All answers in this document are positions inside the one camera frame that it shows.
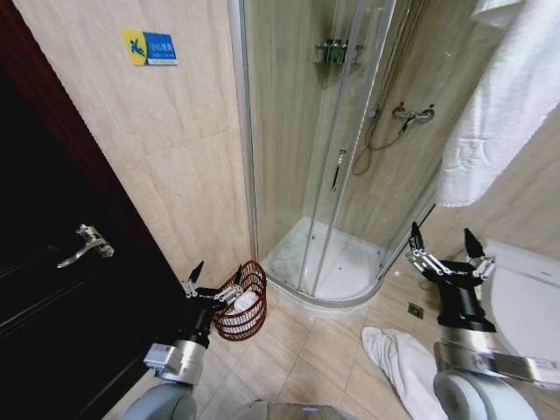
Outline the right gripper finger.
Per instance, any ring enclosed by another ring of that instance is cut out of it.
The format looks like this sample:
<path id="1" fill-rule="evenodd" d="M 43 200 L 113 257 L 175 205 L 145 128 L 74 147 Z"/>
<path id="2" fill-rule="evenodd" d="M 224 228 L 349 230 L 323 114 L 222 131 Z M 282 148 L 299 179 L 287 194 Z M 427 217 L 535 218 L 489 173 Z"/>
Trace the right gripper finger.
<path id="1" fill-rule="evenodd" d="M 486 256 L 482 243 L 468 227 L 464 228 L 464 238 L 467 262 L 473 266 L 473 274 L 481 279 L 488 279 L 495 269 L 495 260 Z"/>
<path id="2" fill-rule="evenodd" d="M 411 224 L 408 244 L 409 253 L 406 255 L 407 259 L 424 277 L 443 275 L 443 269 L 430 254 L 426 253 L 420 228 L 415 221 Z"/>

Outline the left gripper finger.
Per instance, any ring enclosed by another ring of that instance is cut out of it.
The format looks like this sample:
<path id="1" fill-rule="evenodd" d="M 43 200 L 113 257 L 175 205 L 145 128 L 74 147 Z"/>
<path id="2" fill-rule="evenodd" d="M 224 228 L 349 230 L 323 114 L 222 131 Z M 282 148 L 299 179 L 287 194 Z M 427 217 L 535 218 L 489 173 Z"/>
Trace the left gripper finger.
<path id="1" fill-rule="evenodd" d="M 241 281 L 242 266 L 240 265 L 238 270 L 234 274 L 233 282 L 217 294 L 217 300 L 222 303 L 232 304 L 239 296 L 243 294 Z"/>
<path id="2" fill-rule="evenodd" d="M 182 281 L 182 288 L 185 292 L 185 296 L 187 298 L 196 298 L 198 296 L 198 292 L 196 290 L 195 284 L 198 281 L 200 273 L 203 269 L 204 262 L 201 261 L 190 273 L 189 277 L 186 280 Z"/>

